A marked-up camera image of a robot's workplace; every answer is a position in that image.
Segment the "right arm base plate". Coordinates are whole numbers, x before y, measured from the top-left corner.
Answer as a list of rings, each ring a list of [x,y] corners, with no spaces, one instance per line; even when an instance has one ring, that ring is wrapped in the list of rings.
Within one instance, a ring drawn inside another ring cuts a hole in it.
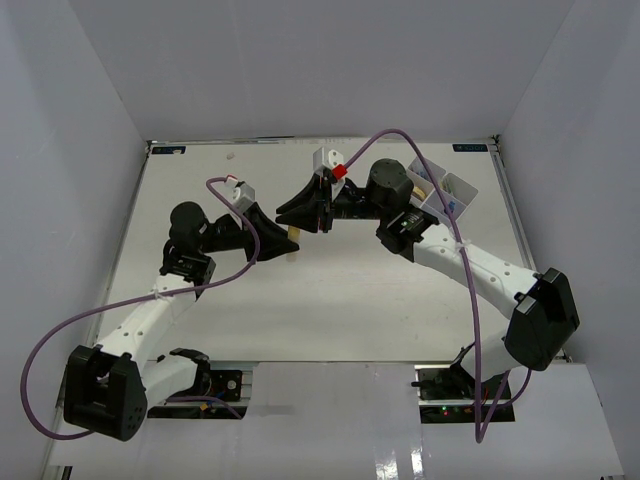
[[[415,364],[414,380],[421,424],[449,425],[474,424],[474,381],[460,367],[449,364]],[[496,375],[482,384],[480,397],[481,421],[486,420],[491,404],[497,398],[502,375]],[[512,393],[507,383],[499,397],[491,420],[498,423],[515,422],[513,405],[507,405]]]

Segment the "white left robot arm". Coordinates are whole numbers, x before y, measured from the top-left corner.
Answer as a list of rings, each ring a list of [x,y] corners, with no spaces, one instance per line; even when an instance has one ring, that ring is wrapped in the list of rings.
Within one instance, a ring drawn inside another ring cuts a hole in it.
[[[120,441],[130,440],[147,412],[173,398],[205,397],[213,377],[209,357],[178,347],[157,356],[156,345],[211,284],[214,252],[242,250],[247,259],[268,261],[298,251],[298,244],[257,204],[247,224],[229,214],[210,222],[195,202],[170,214],[169,239],[151,296],[95,346],[78,346],[66,365],[66,423]]]

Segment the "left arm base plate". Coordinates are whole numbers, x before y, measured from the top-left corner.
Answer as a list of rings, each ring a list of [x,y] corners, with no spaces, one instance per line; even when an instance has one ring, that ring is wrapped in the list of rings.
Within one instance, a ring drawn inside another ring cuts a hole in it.
[[[251,397],[253,373],[243,370],[213,370],[204,394],[228,403],[191,401],[169,403],[152,408],[148,418],[174,420],[240,420],[246,414]]]

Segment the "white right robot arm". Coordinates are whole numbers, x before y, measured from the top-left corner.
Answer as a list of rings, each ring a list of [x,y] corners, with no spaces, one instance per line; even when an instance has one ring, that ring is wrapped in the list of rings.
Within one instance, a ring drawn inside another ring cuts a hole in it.
[[[414,184],[396,160],[376,161],[357,186],[343,166],[321,167],[307,185],[276,210],[279,224],[327,233],[334,220],[376,220],[376,236],[391,253],[431,268],[462,286],[472,285],[508,321],[505,329],[465,347],[440,381],[472,399],[488,380],[523,366],[544,371],[580,325],[570,283],[554,268],[538,273],[476,246],[461,247],[452,230],[415,206]]]

